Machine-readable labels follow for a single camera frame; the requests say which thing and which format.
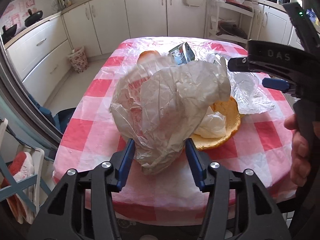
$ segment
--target kitchen cabinet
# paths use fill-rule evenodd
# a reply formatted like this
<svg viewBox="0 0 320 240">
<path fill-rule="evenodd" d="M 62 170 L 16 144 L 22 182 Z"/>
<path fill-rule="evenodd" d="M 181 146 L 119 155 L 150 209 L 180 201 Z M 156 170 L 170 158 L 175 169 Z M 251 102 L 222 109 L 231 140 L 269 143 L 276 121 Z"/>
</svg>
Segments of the kitchen cabinet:
<svg viewBox="0 0 320 240">
<path fill-rule="evenodd" d="M 124 0 L 91 0 L 89 5 L 102 54 L 130 39 Z"/>
<path fill-rule="evenodd" d="M 244 1 L 244 5 L 248 5 L 252 7 L 254 12 L 249 40 L 250 39 L 257 40 L 259 38 L 259 34 L 261 31 L 264 5 L 257 2 L 252 2 L 252 1 Z"/>
<path fill-rule="evenodd" d="M 168 36 L 204 38 L 206 1 L 197 7 L 167 0 Z"/>
<path fill-rule="evenodd" d="M 289 40 L 289 46 L 295 47 L 297 49 L 304 50 L 304 48 L 301 45 L 301 41 L 298 38 L 298 35 L 296 33 L 296 28 L 295 27 L 292 28 L 292 33 L 291 33 L 291 37 L 290 37 L 290 40 Z"/>
<path fill-rule="evenodd" d="M 88 2 L 73 8 L 62 16 L 74 49 L 84 46 L 87 57 L 102 54 Z"/>
<path fill-rule="evenodd" d="M 59 81 L 69 71 L 71 46 L 63 42 L 50 52 L 22 81 L 33 98 L 43 106 Z"/>
<path fill-rule="evenodd" d="M 23 80 L 46 55 L 66 40 L 62 19 L 56 17 L 23 35 L 6 52 Z"/>
<path fill-rule="evenodd" d="M 168 35 L 166 0 L 125 0 L 125 6 L 131 38 Z"/>
<path fill-rule="evenodd" d="M 289 16 L 270 6 L 264 7 L 262 26 L 259 40 L 287 45 L 291 34 L 292 24 Z"/>
</svg>

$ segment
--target metal screw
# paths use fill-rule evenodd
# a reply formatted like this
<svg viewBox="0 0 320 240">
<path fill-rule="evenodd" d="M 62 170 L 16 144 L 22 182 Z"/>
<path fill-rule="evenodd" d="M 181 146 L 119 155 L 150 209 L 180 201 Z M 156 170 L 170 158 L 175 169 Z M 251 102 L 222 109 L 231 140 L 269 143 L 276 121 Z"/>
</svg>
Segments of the metal screw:
<svg viewBox="0 0 320 240">
<path fill-rule="evenodd" d="M 245 174 L 252 176 L 254 174 L 253 170 L 247 169 L 245 170 Z"/>
<path fill-rule="evenodd" d="M 213 162 L 213 163 L 210 163 L 210 167 L 213 168 L 213 169 L 217 169 L 217 168 L 220 167 L 220 164 L 216 163 L 216 162 Z"/>
<path fill-rule="evenodd" d="M 109 168 L 111 166 L 111 162 L 104 162 L 101 164 L 103 168 Z"/>
<path fill-rule="evenodd" d="M 75 169 L 70 169 L 70 170 L 67 171 L 67 174 L 69 176 L 75 175 L 76 174 L 76 170 Z"/>
</svg>

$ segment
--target blue gripper pad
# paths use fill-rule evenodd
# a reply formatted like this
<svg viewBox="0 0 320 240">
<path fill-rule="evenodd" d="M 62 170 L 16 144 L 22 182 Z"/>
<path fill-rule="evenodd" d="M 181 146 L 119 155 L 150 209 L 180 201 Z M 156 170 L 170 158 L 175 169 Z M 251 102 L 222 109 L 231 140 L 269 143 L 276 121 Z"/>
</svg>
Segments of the blue gripper pad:
<svg viewBox="0 0 320 240">
<path fill-rule="evenodd" d="M 186 140 L 186 155 L 196 186 L 204 192 L 207 167 L 202 163 L 201 156 L 191 138 Z"/>
<path fill-rule="evenodd" d="M 119 165 L 119 168 L 115 167 L 116 177 L 118 179 L 116 188 L 121 191 L 127 182 L 129 171 L 131 168 L 131 163 L 134 157 L 136 147 L 133 139 L 129 139 L 125 149 L 122 151 L 123 158 Z"/>
<path fill-rule="evenodd" d="M 275 90 L 280 90 L 284 93 L 290 89 L 290 83 L 287 82 L 286 80 L 282 80 L 282 79 L 264 78 L 262 80 L 262 85 L 265 88 L 272 88 Z"/>
</svg>

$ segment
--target white cabinet door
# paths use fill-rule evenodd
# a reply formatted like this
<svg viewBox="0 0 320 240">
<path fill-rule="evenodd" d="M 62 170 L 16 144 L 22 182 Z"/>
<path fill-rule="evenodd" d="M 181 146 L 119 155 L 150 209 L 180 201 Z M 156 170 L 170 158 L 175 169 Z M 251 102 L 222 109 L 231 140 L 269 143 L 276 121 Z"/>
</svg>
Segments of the white cabinet door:
<svg viewBox="0 0 320 240">
<path fill-rule="evenodd" d="M 252 21 L 252 29 L 251 29 L 249 40 L 250 39 L 257 40 L 259 38 L 259 34 L 261 31 L 264 5 L 260 3 L 251 2 L 249 6 L 251 6 L 254 10 L 254 17 Z"/>
<path fill-rule="evenodd" d="M 289 45 L 292 46 L 292 47 L 295 47 L 297 49 L 304 50 L 304 48 L 301 45 L 301 41 L 298 38 L 298 35 L 296 33 L 296 28 L 295 27 L 293 27 L 293 29 L 292 29 L 291 37 L 290 37 L 290 40 L 289 40 Z"/>
<path fill-rule="evenodd" d="M 125 6 L 131 38 L 168 35 L 166 0 L 125 0 Z"/>
<path fill-rule="evenodd" d="M 259 40 L 288 44 L 292 24 L 282 11 L 265 6 Z"/>
<path fill-rule="evenodd" d="M 124 0 L 91 0 L 89 4 L 102 54 L 130 39 Z"/>
<path fill-rule="evenodd" d="M 48 97 L 69 71 L 67 58 L 71 51 L 69 41 L 63 42 L 50 52 L 23 80 L 23 84 L 33 98 L 43 106 Z"/>
<path fill-rule="evenodd" d="M 63 14 L 73 48 L 84 46 L 87 57 L 101 55 L 89 3 L 84 3 Z"/>
<path fill-rule="evenodd" d="M 204 37 L 207 0 L 202 6 L 188 6 L 183 0 L 167 0 L 168 36 Z"/>
</svg>

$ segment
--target drawer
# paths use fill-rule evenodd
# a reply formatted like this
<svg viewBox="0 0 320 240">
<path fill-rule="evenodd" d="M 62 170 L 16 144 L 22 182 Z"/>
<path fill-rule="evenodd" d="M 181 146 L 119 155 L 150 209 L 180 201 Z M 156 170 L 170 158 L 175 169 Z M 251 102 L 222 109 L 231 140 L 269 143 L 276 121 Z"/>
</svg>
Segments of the drawer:
<svg viewBox="0 0 320 240">
<path fill-rule="evenodd" d="M 47 55 L 23 80 L 33 98 L 43 106 L 50 94 L 68 72 L 71 64 L 67 58 L 71 52 L 69 41 L 63 42 Z"/>
<path fill-rule="evenodd" d="M 7 53 L 21 80 L 66 39 L 62 18 L 59 16 L 39 25 L 12 44 Z"/>
</svg>

